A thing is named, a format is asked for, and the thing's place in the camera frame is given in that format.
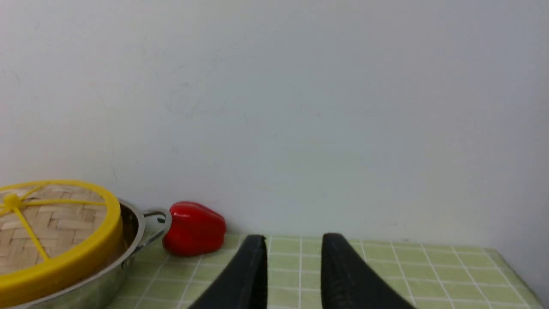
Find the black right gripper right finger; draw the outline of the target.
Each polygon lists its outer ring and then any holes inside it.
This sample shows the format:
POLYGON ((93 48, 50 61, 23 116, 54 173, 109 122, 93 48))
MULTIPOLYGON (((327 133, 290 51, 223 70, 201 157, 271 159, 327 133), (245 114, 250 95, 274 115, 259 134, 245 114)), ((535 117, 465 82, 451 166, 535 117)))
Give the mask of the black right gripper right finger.
POLYGON ((413 309, 341 233, 322 237, 321 301, 324 309, 413 309))

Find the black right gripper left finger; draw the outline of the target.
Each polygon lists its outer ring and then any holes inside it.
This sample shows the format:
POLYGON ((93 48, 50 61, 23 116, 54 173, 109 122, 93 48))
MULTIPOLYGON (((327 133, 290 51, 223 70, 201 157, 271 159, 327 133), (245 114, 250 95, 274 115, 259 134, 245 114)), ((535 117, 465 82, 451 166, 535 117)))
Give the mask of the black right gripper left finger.
POLYGON ((266 238, 245 237, 229 264, 191 309, 266 309, 268 307, 268 254, 266 238))

